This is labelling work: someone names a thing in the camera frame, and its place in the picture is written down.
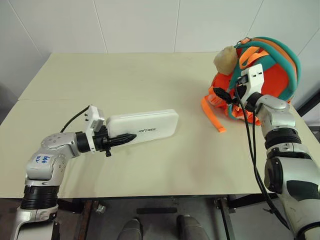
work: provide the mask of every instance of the table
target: table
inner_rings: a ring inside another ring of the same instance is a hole
[[[0,198],[21,198],[25,165],[46,136],[93,104],[104,115],[175,109],[172,137],[71,159],[60,198],[259,193],[242,121],[215,111],[218,133],[200,101],[216,74],[215,53],[52,54],[0,126]],[[319,143],[297,112],[299,135],[320,165]],[[68,131],[84,130],[84,119]],[[257,167],[266,150],[257,127]]]

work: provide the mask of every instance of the black cable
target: black cable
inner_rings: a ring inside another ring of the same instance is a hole
[[[241,109],[243,111],[243,116],[244,116],[244,123],[245,123],[245,128],[246,128],[246,134],[248,137],[248,143],[249,143],[249,150],[250,150],[250,155],[251,155],[251,159],[252,159],[252,163],[253,163],[253,170],[254,170],[254,176],[255,176],[255,180],[262,192],[262,195],[265,198],[266,203],[268,204],[268,206],[271,209],[271,213],[274,213],[274,215],[279,219],[279,221],[287,228],[289,229],[289,226],[287,224],[287,221],[285,220],[285,218],[281,215],[281,213],[279,212],[279,210],[277,209],[277,207],[274,205],[274,203],[272,202],[264,183],[262,182],[262,179],[260,177],[259,171],[257,169],[257,149],[256,149],[256,131],[255,131],[255,125],[256,125],[256,113],[255,111],[253,111],[253,120],[252,120],[252,141],[253,141],[253,150],[252,150],[252,144],[251,144],[251,136],[250,136],[250,131],[249,131],[249,123],[248,123],[248,118],[247,118],[247,113],[244,107],[244,104],[242,103],[240,97],[239,97],[239,93],[237,90],[237,86],[235,86],[234,88],[235,90],[235,96],[241,106]]]
[[[87,106],[85,109],[83,109],[82,111],[78,112],[76,115],[73,116],[73,118],[71,118],[65,125],[64,127],[61,129],[60,133],[63,133],[64,130],[66,130],[66,128],[68,127],[68,125],[75,120],[77,117],[79,117],[81,114],[83,114],[85,111],[87,111],[89,109],[90,105]]]

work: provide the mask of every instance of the beige plush toy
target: beige plush toy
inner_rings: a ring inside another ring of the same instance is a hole
[[[213,63],[219,73],[229,75],[234,71],[237,61],[236,49],[233,46],[227,46],[215,56]]]

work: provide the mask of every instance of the orange backpack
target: orange backpack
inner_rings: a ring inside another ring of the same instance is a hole
[[[238,56],[237,64],[230,75],[217,73],[209,88],[209,94],[201,101],[204,113],[219,132],[226,129],[220,124],[214,115],[209,103],[222,108],[226,116],[232,119],[244,119],[242,109],[234,103],[227,104],[225,100],[218,97],[214,88],[221,88],[229,93],[233,99],[235,96],[235,86],[241,71],[256,64],[262,64],[264,83],[261,93],[272,95],[279,99],[290,101],[300,80],[301,66],[298,57],[283,43],[270,37],[245,38],[238,42],[236,46]],[[253,114],[246,111],[248,121],[253,122]],[[258,118],[255,124],[260,125]]]

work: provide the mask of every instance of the white power bank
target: white power bank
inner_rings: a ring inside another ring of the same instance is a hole
[[[136,134],[136,138],[124,144],[136,144],[162,139],[175,133],[179,115],[173,109],[114,115],[106,120],[110,138],[121,134]]]

